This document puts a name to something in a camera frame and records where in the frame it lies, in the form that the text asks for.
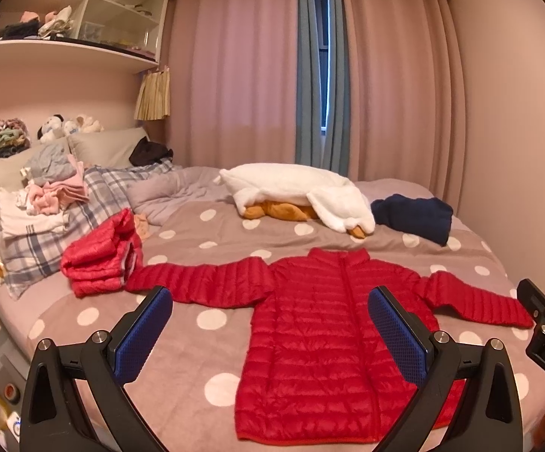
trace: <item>navy blue folded clothing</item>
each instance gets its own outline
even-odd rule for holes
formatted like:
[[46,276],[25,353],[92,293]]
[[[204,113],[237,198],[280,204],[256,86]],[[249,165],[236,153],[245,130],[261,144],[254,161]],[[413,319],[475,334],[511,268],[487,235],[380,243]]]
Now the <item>navy blue folded clothing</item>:
[[399,193],[371,204],[375,223],[416,234],[446,246],[452,224],[452,207],[433,199],[409,199]]

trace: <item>plaid fabric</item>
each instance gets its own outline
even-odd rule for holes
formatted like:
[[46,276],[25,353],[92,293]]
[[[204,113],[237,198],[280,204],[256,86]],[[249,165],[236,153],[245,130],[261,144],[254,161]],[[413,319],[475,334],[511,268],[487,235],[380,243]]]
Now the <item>plaid fabric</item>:
[[69,208],[65,233],[33,233],[13,239],[2,238],[0,223],[0,259],[5,266],[5,283],[13,299],[33,283],[59,271],[63,251],[68,245],[95,229],[113,214],[130,207],[126,188],[132,182],[151,175],[167,173],[177,167],[169,160],[162,164],[126,169],[93,166],[84,173],[89,201]]

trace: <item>jacket collar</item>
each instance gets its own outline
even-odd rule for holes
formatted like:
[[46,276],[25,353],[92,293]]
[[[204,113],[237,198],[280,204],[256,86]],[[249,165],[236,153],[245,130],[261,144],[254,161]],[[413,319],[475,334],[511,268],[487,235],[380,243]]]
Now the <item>jacket collar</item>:
[[308,256],[323,263],[335,264],[343,261],[347,266],[358,265],[371,259],[364,248],[356,251],[326,251],[320,248],[312,248]]

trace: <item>screw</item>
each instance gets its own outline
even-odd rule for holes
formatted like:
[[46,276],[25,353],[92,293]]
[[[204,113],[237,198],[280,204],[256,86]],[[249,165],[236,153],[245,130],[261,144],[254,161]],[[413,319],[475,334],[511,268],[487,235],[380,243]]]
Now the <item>screw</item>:
[[48,347],[50,347],[51,341],[48,338],[44,338],[44,340],[40,340],[38,343],[38,350],[46,350]]
[[450,341],[450,337],[448,336],[448,333],[446,333],[446,331],[436,331],[433,334],[433,337],[439,344],[447,344]]
[[493,338],[490,340],[490,344],[494,350],[502,350],[504,348],[502,341],[500,341],[498,338]]
[[102,342],[104,342],[105,340],[107,340],[107,337],[109,336],[109,333],[107,333],[106,331],[104,330],[99,330],[99,331],[96,331],[92,334],[92,340],[94,341],[94,343],[96,344],[101,344]]

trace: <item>polka dot blanket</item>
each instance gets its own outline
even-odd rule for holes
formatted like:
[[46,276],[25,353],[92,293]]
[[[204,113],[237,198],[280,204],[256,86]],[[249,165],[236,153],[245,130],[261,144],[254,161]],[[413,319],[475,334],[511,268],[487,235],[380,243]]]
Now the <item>polka dot blanket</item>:
[[[464,228],[461,223],[453,227]],[[372,258],[397,263],[430,275],[452,272],[462,281],[515,297],[499,260],[479,236],[454,229],[441,247],[414,235],[377,226],[365,240],[334,232],[318,221],[296,223],[264,217],[244,220],[228,202],[189,202],[144,243],[146,264],[223,264],[250,255],[271,263],[306,255],[313,247],[327,250],[365,248]],[[48,336],[57,344],[85,341],[96,330],[110,330],[136,308],[144,295],[128,292],[76,299],[64,297],[36,321],[27,339],[32,355]],[[278,447],[239,441],[234,427],[234,400],[250,337],[251,308],[220,310],[175,303],[172,317],[138,379],[125,386],[151,429],[169,450],[192,452],[265,452]],[[440,328],[455,340],[484,344],[501,339],[513,365],[522,406],[524,432],[545,412],[545,373],[525,355],[532,330],[467,322],[436,312]],[[85,383],[80,392],[89,415],[102,423]],[[439,444],[444,429],[434,430],[423,450]],[[327,444],[290,447],[291,452],[369,452],[371,444]]]

